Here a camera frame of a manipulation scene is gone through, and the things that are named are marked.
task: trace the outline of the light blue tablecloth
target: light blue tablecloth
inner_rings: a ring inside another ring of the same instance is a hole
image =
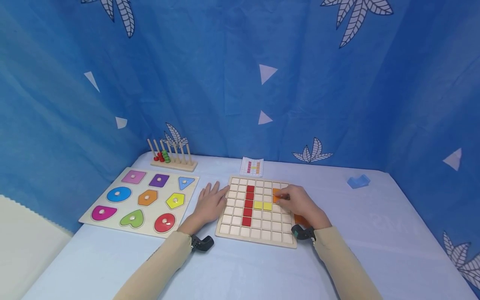
[[[149,165],[151,153],[133,164]],[[225,185],[239,159],[196,156],[200,182],[187,208],[210,181]],[[366,174],[370,185],[347,180]],[[303,185],[329,215],[386,300],[476,300],[443,249],[389,174],[349,168],[265,162],[264,178]],[[162,299],[336,299],[311,241],[287,249],[215,237],[215,246],[194,253]],[[24,300],[109,300],[164,240],[84,225],[32,286]]]

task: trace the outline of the wooden shape puzzle board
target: wooden shape puzzle board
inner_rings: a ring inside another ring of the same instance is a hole
[[[275,204],[274,189],[288,186],[277,180],[230,177],[227,206],[220,215],[215,235],[255,243],[296,248],[292,235],[294,215]]]
[[[198,179],[126,168],[79,222],[166,238],[179,227]]]

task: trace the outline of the beige sleeve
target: beige sleeve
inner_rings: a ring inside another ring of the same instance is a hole
[[[314,243],[341,300],[383,299],[335,227],[315,230]]]
[[[192,238],[174,231],[125,282],[113,300],[157,300],[192,251]]]

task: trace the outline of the wrist strap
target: wrist strap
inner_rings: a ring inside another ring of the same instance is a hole
[[[292,233],[293,236],[298,240],[312,239],[317,241],[313,227],[303,229],[300,225],[296,224],[292,227]]]
[[[196,235],[192,235],[192,250],[207,252],[213,244],[215,244],[215,242],[211,236],[207,236],[201,240]]]

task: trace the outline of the blue circle puzzle piece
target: blue circle puzzle piece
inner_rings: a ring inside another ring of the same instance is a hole
[[[124,186],[119,186],[108,192],[107,200],[109,200],[110,202],[122,202],[127,200],[131,195],[131,189]]]
[[[187,186],[189,186],[194,181],[195,181],[195,178],[179,177],[180,191],[185,190],[187,188]]]

